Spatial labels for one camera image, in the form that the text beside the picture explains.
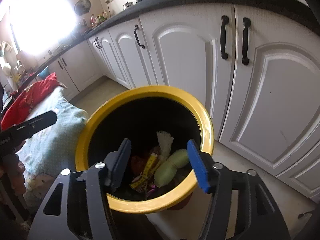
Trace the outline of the person's left hand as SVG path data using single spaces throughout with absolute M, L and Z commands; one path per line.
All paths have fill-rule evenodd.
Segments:
M 8 175 L 11 183 L 11 188 L 14 190 L 16 196 L 25 194 L 25 178 L 23 173 L 25 172 L 25 165 L 19 160 L 19 156 L 16 154 L 25 144 L 25 140 L 22 141 L 14 150 L 5 156 L 6 164 L 4 161 L 1 163 L 1 177 L 4 174 Z

